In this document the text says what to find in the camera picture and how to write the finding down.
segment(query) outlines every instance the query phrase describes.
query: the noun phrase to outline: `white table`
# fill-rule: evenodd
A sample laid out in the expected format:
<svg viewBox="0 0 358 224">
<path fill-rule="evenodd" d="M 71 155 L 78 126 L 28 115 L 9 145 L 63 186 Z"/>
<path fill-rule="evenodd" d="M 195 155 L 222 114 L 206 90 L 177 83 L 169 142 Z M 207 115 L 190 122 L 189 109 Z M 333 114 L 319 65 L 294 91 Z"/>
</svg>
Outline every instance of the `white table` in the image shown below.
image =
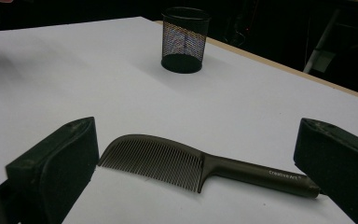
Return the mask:
<svg viewBox="0 0 358 224">
<path fill-rule="evenodd" d="M 93 116 L 100 154 L 128 133 L 301 173 L 301 118 L 358 136 L 358 96 L 207 44 L 196 74 L 160 65 L 161 25 L 143 18 L 0 32 L 0 184 L 5 165 L 64 123 Z M 97 168 L 64 223 L 352 223 L 305 199 L 213 177 L 202 193 Z"/>
</svg>

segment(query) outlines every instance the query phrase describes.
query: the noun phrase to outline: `black mesh cup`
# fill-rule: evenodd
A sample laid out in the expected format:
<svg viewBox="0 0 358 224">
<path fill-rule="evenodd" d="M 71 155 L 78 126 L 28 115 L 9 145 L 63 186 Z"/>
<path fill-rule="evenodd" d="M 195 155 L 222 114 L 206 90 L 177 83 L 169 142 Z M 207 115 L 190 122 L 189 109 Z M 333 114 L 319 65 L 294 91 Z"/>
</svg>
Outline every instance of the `black mesh cup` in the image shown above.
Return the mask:
<svg viewBox="0 0 358 224">
<path fill-rule="evenodd" d="M 161 65 L 175 73 L 198 72 L 211 17 L 203 10 L 189 7 L 170 7 L 162 16 Z"/>
</svg>

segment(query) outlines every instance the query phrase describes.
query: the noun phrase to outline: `dark background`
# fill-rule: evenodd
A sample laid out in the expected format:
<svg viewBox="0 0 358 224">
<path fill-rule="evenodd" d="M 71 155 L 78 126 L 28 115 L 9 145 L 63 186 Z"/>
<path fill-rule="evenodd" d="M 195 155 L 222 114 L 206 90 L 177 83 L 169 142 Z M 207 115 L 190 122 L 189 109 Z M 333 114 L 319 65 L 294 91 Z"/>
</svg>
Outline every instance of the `dark background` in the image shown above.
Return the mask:
<svg viewBox="0 0 358 224">
<path fill-rule="evenodd" d="M 208 36 L 303 71 L 333 13 L 323 45 L 334 55 L 310 74 L 358 91 L 358 2 L 349 0 L 14 0 L 0 4 L 0 30 L 142 16 L 161 21 L 166 7 L 195 7 L 211 16 Z"/>
</svg>

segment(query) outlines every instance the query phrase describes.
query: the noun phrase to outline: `comb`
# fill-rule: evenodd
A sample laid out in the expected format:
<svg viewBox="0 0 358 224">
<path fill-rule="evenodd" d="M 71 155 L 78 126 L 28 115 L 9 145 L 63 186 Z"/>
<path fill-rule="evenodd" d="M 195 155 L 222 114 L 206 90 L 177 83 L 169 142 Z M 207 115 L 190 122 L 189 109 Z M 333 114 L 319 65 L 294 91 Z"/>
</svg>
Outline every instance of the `comb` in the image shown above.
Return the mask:
<svg viewBox="0 0 358 224">
<path fill-rule="evenodd" d="M 144 175 L 198 193 L 211 175 L 309 198 L 316 198 L 320 192 L 306 175 L 217 157 L 169 139 L 143 134 L 128 134 L 114 140 L 98 166 Z"/>
</svg>

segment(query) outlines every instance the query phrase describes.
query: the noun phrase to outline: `comb teeth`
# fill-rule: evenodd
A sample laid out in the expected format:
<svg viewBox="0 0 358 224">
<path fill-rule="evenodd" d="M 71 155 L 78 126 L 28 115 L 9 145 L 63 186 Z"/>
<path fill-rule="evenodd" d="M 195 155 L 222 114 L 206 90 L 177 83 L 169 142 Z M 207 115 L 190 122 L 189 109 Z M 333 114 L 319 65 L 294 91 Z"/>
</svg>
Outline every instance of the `comb teeth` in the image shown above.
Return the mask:
<svg viewBox="0 0 358 224">
<path fill-rule="evenodd" d="M 176 147 L 148 139 L 129 139 L 112 144 L 104 154 L 99 166 L 198 190 L 202 160 Z"/>
</svg>

